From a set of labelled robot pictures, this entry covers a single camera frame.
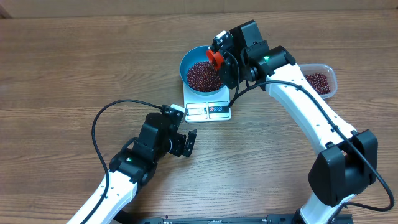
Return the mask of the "red scoop with blue handle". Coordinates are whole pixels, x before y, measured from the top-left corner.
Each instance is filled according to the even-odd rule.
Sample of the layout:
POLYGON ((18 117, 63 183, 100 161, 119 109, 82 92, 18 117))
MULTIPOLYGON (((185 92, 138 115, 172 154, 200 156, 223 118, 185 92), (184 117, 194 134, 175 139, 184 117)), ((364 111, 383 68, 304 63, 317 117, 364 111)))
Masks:
POLYGON ((215 70, 220 70, 224 64, 224 58, 220 51, 214 52, 211 49, 206 51, 206 56, 215 70))

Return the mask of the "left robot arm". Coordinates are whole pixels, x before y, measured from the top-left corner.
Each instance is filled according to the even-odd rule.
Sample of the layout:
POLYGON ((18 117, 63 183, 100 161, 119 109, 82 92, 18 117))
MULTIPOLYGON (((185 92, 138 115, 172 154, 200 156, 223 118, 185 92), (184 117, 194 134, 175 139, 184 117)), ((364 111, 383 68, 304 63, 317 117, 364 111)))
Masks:
POLYGON ((177 132, 184 115, 179 107, 148 114, 138 137, 111 159, 108 175, 68 222, 110 223, 153 178, 161 158, 168 153, 190 157, 197 131, 177 132))

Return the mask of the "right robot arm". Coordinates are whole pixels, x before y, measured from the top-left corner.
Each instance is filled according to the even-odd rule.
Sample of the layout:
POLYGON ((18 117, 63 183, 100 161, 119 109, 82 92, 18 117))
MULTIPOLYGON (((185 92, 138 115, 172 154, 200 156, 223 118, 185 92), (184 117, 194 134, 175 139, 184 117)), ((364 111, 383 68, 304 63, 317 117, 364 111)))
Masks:
POLYGON ((254 20, 212 41, 207 57, 229 89, 253 82, 300 126, 317 156, 308 181, 312 195, 292 223, 332 223, 349 201, 376 181, 378 141, 340 118, 311 87, 293 56, 269 48, 254 20))

